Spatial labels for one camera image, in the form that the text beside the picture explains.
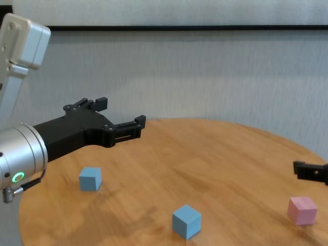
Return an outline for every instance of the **black trim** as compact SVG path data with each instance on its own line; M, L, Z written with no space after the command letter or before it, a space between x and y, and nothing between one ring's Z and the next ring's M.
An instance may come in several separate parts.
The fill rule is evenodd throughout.
M0 26L5 15L8 13L13 13L12 5L0 5Z
M259 26L49 26L51 31L253 31L328 30L328 25Z

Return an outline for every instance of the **wooden table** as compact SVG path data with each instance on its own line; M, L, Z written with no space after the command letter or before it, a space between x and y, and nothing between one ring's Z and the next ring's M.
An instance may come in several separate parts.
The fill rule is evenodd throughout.
M324 164L282 137L229 122L148 121L140 139L88 146L48 165L43 182L23 194L25 246L328 245L328 187L298 180L293 161ZM101 167L98 192L79 190L83 167ZM292 196L318 206L314 225L298 227ZM202 230L185 241L172 213L189 204Z

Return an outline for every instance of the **silver cylindrical joint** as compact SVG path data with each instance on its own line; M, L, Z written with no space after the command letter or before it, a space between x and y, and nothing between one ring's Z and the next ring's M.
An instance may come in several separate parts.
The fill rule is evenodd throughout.
M44 170L47 163L45 143L31 125L0 131L0 189Z

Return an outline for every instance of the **cube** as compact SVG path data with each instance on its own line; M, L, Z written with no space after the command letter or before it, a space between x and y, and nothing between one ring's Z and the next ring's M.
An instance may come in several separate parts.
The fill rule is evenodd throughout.
M309 197L291 197L288 216L297 226L314 224L318 208Z
M97 191L101 185L101 170L100 168L83 168L78 179L80 190Z
M201 229L201 214L189 205L184 205L172 215L173 230L185 240L190 239Z

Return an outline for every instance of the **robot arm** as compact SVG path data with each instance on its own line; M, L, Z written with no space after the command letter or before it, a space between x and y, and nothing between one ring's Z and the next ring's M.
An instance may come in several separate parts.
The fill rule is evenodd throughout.
M0 127L12 114L29 68L42 63L50 30L28 19L7 14L0 29ZM146 117L114 125L100 111L107 108L107 98L96 101L83 98L64 106L65 115L42 124L0 131L0 189L5 203L41 182L47 164L88 145L105 148L140 138ZM39 178L18 188L12 185L41 172Z
M31 126L23 123L16 128L0 131L0 188L5 203L13 197L41 182L47 163L88 145L111 148L116 143L140 138L146 117L134 121L113 124L99 111L107 108L107 98L95 102L83 98L64 106L64 116ZM42 172L39 178L11 186Z
M0 127L9 119L29 69L43 61L50 29L8 13L0 28Z

